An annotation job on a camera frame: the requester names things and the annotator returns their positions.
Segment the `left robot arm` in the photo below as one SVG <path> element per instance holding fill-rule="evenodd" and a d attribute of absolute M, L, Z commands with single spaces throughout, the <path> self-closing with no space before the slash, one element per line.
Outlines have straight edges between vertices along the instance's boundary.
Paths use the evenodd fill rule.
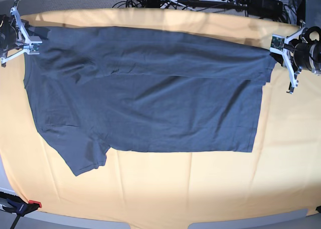
<path fill-rule="evenodd" d="M 312 33 L 320 35 L 320 27 L 307 27 L 305 21 L 300 20 L 299 29 L 289 35 L 272 35 L 270 55 L 289 73 L 289 88 L 287 93 L 292 94 L 298 87 L 298 75 L 308 70 L 320 76 L 320 39 L 313 40 Z"/>

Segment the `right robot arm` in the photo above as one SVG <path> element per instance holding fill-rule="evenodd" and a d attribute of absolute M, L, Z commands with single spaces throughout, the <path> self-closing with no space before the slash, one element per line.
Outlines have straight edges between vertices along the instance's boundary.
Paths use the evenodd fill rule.
<path fill-rule="evenodd" d="M 1 15 L 1 67 L 20 55 L 38 55 L 40 45 L 48 39 L 50 29 L 33 27 L 22 20 L 18 12 L 20 0 L 15 0 L 10 15 Z"/>

